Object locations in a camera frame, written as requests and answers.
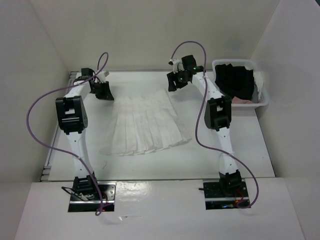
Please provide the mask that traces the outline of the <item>white pleated skirt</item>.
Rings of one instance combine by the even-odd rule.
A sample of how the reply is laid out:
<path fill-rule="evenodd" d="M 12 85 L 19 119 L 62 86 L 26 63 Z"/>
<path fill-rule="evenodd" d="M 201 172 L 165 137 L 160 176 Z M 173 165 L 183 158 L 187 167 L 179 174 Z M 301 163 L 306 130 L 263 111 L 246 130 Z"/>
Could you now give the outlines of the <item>white pleated skirt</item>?
<path fill-rule="evenodd" d="M 167 91 L 162 89 L 148 95 L 117 98 L 99 152 L 106 156 L 144 155 L 191 139 Z"/>

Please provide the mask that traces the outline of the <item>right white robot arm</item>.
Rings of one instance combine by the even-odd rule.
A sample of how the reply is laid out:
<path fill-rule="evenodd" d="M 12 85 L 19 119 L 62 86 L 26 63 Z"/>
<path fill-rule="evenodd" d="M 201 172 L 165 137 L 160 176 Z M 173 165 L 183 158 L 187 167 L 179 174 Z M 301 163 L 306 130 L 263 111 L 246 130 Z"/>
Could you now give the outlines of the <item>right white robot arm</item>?
<path fill-rule="evenodd" d="M 210 81 L 203 66 L 198 66 L 193 55 L 182 59 L 171 58 L 168 64 L 172 71 L 167 74 L 168 90 L 174 92 L 193 84 L 203 96 L 199 116 L 204 114 L 205 126 L 217 134 L 221 153 L 219 157 L 219 192 L 230 197 L 241 186 L 242 177 L 233 157 L 233 147 L 230 139 L 232 121 L 232 100 L 221 93 Z"/>

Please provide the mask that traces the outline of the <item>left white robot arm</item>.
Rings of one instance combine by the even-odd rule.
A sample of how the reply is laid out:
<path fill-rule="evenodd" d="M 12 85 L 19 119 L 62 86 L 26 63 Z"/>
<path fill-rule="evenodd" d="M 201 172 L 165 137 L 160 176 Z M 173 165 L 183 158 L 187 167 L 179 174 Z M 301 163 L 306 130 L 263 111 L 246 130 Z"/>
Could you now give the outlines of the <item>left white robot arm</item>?
<path fill-rule="evenodd" d="M 107 81 L 109 72 L 103 70 L 97 76 L 95 74 L 91 68 L 81 69 L 81 76 L 74 80 L 70 91 L 55 100 L 59 128 L 66 134 L 73 153 L 75 178 L 72 191 L 82 200 L 93 200 L 100 193 L 99 186 L 94 183 L 95 174 L 87 150 L 86 128 L 89 119 L 84 99 L 92 93 L 99 100 L 114 100 Z"/>

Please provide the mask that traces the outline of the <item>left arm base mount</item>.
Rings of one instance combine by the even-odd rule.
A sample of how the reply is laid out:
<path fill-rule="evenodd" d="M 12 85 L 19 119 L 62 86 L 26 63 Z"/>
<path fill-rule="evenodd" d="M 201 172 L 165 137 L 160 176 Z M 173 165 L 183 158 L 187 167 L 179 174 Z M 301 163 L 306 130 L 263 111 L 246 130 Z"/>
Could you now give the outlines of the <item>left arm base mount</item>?
<path fill-rule="evenodd" d="M 115 210 L 117 183 L 99 181 L 98 186 L 102 195 L 102 212 L 113 212 Z M 82 193 L 76 193 L 72 187 L 62 186 L 61 189 L 70 196 L 69 213 L 95 212 L 101 205 L 98 193 L 83 195 Z"/>

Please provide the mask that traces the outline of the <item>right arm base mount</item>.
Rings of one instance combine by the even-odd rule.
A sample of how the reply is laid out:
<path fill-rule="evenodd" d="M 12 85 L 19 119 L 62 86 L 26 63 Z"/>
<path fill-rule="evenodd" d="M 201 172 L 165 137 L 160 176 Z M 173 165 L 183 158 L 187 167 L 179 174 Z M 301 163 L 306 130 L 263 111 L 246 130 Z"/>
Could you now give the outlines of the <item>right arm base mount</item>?
<path fill-rule="evenodd" d="M 206 210 L 245 208 L 251 204 L 247 185 L 242 180 L 239 187 L 225 193 L 218 180 L 204 180 L 198 188 L 204 194 Z"/>

